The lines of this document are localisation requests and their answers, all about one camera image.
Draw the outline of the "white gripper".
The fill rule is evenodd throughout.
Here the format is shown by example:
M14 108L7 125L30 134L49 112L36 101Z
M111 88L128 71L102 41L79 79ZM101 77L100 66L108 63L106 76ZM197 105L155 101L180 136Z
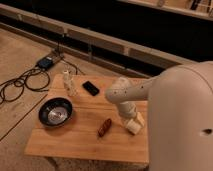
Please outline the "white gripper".
M140 112L137 113L136 105L134 102L127 101L123 103L119 103L117 105L118 113L122 118L132 119L136 117L136 123L140 127L145 126L145 120Z

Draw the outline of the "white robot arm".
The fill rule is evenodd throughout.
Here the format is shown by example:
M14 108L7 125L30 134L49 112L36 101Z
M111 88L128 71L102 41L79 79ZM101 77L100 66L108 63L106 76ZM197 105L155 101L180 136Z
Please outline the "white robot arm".
M135 103L148 102L149 171L213 171L213 61L177 65L136 85L120 77L105 98L133 133Z

